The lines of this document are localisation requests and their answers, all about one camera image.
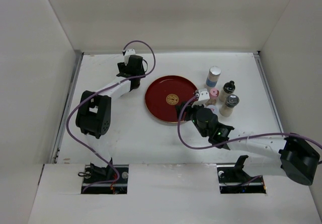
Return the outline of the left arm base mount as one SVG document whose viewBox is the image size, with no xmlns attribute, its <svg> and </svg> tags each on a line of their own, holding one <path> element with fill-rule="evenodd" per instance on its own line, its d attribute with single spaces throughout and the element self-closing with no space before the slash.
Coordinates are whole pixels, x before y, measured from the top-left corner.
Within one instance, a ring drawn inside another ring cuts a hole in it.
<svg viewBox="0 0 322 224">
<path fill-rule="evenodd" d="M 129 166 L 116 165 L 117 173 L 109 166 L 99 168 L 94 164 L 86 165 L 85 170 L 78 172 L 82 178 L 81 194 L 127 194 Z"/>
</svg>

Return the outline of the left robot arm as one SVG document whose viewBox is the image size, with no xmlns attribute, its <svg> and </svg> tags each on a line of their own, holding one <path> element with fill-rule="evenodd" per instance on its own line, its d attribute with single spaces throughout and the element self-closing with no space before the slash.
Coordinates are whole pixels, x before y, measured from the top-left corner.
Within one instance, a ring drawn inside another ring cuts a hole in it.
<svg viewBox="0 0 322 224">
<path fill-rule="evenodd" d="M 147 73 L 143 64 L 146 60 L 134 53 L 125 54 L 124 61 L 117 64 L 119 73 L 116 78 L 101 90 L 96 92 L 84 91 L 80 103 L 70 113 L 68 121 L 76 113 L 75 124 L 82 134 L 91 136 L 86 142 L 74 136 L 66 125 L 67 133 L 76 142 L 87 148 L 99 161 L 96 164 L 90 163 L 90 167 L 83 173 L 83 177 L 91 181 L 108 183 L 120 177 L 119 172 L 113 166 L 112 157 L 107 150 L 107 144 L 100 138 L 107 133 L 111 126 L 112 101 L 139 88 L 140 80 L 146 77 Z"/>
</svg>

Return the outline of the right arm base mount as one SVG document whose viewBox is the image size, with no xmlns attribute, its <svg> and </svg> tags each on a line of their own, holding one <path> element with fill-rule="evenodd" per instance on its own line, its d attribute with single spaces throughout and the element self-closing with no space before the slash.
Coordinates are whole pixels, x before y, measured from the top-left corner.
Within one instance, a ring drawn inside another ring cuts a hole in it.
<svg viewBox="0 0 322 224">
<path fill-rule="evenodd" d="M 250 176 L 244 170 L 249 156 L 240 156 L 235 164 L 217 165 L 219 191 L 221 194 L 266 194 L 262 176 Z"/>
</svg>

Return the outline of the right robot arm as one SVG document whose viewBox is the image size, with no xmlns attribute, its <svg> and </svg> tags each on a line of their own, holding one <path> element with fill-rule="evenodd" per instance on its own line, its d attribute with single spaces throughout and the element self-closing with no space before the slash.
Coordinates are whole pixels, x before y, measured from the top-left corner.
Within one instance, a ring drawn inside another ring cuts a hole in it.
<svg viewBox="0 0 322 224">
<path fill-rule="evenodd" d="M 185 141 L 182 144 L 194 150 L 210 148 L 228 151 L 243 151 L 233 167 L 238 181 L 246 181 L 262 175 L 285 176 L 305 186 L 313 184 L 320 155 L 314 146 L 321 144 L 296 133 L 251 134 L 239 132 L 237 138 L 229 137 L 235 128 L 222 124 L 210 109 L 183 102 L 175 106 L 179 121 L 191 121 L 199 134 L 208 139 L 207 146 L 193 147 Z"/>
</svg>

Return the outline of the pink-lid spice jar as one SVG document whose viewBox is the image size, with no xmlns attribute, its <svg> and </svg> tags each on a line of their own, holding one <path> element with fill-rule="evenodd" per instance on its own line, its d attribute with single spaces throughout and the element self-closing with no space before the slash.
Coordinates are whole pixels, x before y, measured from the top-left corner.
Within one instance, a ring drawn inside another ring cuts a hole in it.
<svg viewBox="0 0 322 224">
<path fill-rule="evenodd" d="M 210 100 L 217 100 L 219 96 L 219 90 L 217 88 L 212 88 L 209 90 L 209 97 L 210 97 Z"/>
</svg>

